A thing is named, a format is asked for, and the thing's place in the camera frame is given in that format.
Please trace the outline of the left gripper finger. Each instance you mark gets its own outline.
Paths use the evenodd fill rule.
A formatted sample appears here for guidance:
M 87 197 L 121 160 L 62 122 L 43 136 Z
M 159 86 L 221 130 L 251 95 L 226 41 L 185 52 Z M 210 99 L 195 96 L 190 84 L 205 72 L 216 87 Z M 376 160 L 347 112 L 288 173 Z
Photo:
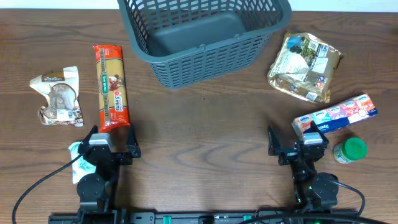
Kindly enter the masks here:
M 126 147 L 128 149 L 138 149 L 139 148 L 133 124 L 129 125 L 129 132 L 128 132 L 127 139 L 126 139 Z
M 94 125 L 92 127 L 92 129 L 90 130 L 90 132 L 88 133 L 88 135 L 82 140 L 82 142 L 81 142 L 82 145 L 89 145 L 92 135 L 97 134 L 97 133 L 98 133 L 98 127 L 97 127 L 97 125 Z

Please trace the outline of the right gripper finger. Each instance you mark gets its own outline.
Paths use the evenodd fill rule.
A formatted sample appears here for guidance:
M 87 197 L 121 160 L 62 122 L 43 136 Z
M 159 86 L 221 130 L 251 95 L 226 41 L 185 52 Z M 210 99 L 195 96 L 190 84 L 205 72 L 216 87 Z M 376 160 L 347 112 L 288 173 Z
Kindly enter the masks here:
M 269 156 L 278 156 L 281 151 L 281 144 L 275 135 L 275 132 L 271 126 L 268 126 L 268 135 L 269 135 L 269 148 L 268 155 Z
M 319 130 L 318 126 L 315 124 L 314 121 L 311 121 L 310 123 L 310 133 L 318 133 L 321 137 L 324 137 L 325 135 Z

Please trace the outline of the orange spaghetti packet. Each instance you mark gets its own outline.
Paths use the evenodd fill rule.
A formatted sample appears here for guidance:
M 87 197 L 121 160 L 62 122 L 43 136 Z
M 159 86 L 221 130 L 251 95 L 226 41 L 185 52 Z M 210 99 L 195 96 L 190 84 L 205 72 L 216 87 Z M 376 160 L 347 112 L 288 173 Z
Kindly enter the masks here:
M 94 45 L 99 96 L 99 132 L 129 126 L 123 51 L 117 45 Z

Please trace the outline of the green lid jar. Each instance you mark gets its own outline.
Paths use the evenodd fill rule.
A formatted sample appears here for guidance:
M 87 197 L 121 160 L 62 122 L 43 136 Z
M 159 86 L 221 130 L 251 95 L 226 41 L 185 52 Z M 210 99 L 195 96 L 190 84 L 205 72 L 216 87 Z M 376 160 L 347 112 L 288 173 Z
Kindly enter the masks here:
M 349 164 L 366 157 L 368 147 L 360 138 L 349 138 L 333 148 L 334 158 L 342 163 Z

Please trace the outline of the Kleenex tissue multipack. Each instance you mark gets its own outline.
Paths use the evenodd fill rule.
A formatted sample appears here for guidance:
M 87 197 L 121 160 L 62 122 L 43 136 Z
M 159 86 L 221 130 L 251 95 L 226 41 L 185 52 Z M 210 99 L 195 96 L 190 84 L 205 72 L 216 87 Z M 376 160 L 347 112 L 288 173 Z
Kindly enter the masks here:
M 323 133 L 330 133 L 378 114 L 368 94 L 352 97 L 338 105 L 295 118 L 292 127 L 299 139 L 310 133 L 313 121 Z

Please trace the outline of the white brown nuts bag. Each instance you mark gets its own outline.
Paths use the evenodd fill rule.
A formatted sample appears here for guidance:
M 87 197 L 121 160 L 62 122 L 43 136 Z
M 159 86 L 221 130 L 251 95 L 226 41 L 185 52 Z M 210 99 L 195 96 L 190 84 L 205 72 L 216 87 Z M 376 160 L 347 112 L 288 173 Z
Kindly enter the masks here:
M 43 125 L 84 125 L 79 96 L 79 73 L 76 66 L 53 70 L 33 78 L 30 87 L 47 100 L 38 110 Z

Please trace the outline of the gold foil snack bag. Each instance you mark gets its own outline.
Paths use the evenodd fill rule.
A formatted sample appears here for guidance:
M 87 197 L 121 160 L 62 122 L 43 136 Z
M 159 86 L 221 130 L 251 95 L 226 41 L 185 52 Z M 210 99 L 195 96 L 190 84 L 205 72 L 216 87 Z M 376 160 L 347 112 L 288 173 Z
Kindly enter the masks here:
M 286 33 L 270 66 L 270 86 L 312 103 L 330 101 L 330 83 L 343 54 L 312 34 Z

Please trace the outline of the grey plastic basket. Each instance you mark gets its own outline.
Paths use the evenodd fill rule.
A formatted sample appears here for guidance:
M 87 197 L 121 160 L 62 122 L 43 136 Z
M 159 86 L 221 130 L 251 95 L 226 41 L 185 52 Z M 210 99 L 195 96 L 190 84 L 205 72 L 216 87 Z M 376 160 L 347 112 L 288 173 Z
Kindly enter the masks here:
M 292 17 L 288 0 L 118 0 L 132 51 L 169 89 L 254 63 Z

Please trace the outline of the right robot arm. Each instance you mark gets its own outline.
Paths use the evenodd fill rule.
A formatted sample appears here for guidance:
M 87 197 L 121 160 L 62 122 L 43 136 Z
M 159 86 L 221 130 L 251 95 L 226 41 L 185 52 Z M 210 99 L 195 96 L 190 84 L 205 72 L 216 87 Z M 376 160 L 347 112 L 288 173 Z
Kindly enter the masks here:
M 267 128 L 269 136 L 269 156 L 278 157 L 278 165 L 290 166 L 294 183 L 294 195 L 298 205 L 295 213 L 330 212 L 337 201 L 338 186 L 333 182 L 338 178 L 329 173 L 317 172 L 314 166 L 324 155 L 329 140 L 312 121 L 309 132 L 292 147 L 281 145 L 273 128 Z

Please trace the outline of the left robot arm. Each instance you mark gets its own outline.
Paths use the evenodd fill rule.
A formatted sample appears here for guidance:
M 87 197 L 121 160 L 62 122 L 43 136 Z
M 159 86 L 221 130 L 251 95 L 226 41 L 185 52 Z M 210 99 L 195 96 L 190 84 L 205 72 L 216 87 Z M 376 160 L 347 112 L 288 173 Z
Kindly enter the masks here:
M 134 126 L 129 125 L 125 151 L 115 152 L 110 134 L 100 133 L 93 126 L 78 146 L 79 155 L 95 167 L 95 171 L 83 176 L 76 187 L 80 197 L 78 223 L 129 223 L 125 209 L 114 207 L 116 188 L 121 166 L 129 166 L 134 158 L 140 158 Z

